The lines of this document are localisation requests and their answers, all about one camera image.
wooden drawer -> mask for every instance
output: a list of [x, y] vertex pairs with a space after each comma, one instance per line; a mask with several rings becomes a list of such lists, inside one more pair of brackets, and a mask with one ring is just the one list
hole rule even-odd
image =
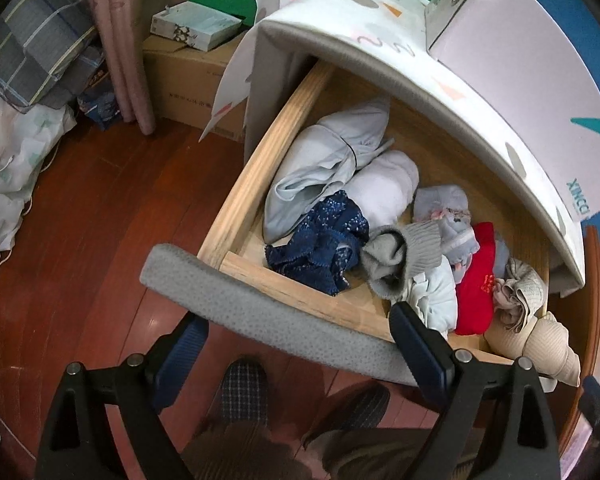
[[[352, 288], [335, 297], [267, 269], [262, 240], [262, 209], [278, 166], [294, 138], [324, 115], [380, 93], [372, 84], [319, 60], [299, 85], [248, 161], [200, 248], [198, 258], [268, 296], [340, 326], [393, 341], [386, 318], [388, 302], [372, 294], [353, 273]], [[472, 152], [425, 116], [392, 100], [387, 137], [420, 170], [420, 186], [458, 184], [468, 198], [474, 222], [493, 222], [511, 254], [548, 280], [546, 235], [522, 202]], [[410, 221], [411, 207], [403, 220]], [[469, 348], [483, 361], [510, 363], [491, 354], [481, 336], [449, 335], [454, 348]]]

plaid seat cushion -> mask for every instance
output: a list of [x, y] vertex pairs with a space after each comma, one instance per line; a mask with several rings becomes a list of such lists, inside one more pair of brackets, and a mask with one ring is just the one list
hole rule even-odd
[[0, 16], [0, 95], [27, 108], [62, 81], [44, 103], [61, 107], [102, 61], [100, 49], [85, 50], [95, 37], [86, 0], [11, 0]]

red cloth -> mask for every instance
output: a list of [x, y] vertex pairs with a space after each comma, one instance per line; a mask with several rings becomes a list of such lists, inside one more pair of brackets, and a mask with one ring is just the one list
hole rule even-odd
[[456, 285], [458, 335], [484, 334], [493, 319], [493, 262], [496, 242], [491, 222], [474, 226], [480, 250], [474, 254], [462, 282]]

navy blue fabric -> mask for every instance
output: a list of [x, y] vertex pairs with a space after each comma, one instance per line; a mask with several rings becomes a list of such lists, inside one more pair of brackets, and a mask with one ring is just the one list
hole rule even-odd
[[341, 190], [307, 213], [288, 244], [267, 245], [265, 256], [272, 270], [335, 296], [349, 288], [344, 272], [358, 264], [360, 247], [368, 240], [368, 222]]

pink curtain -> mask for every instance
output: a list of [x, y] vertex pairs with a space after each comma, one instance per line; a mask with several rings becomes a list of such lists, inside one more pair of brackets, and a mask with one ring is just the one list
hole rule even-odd
[[89, 0], [120, 113], [125, 122], [137, 120], [145, 135], [154, 131], [155, 117], [142, 65], [142, 41], [149, 35], [151, 16], [170, 1]]

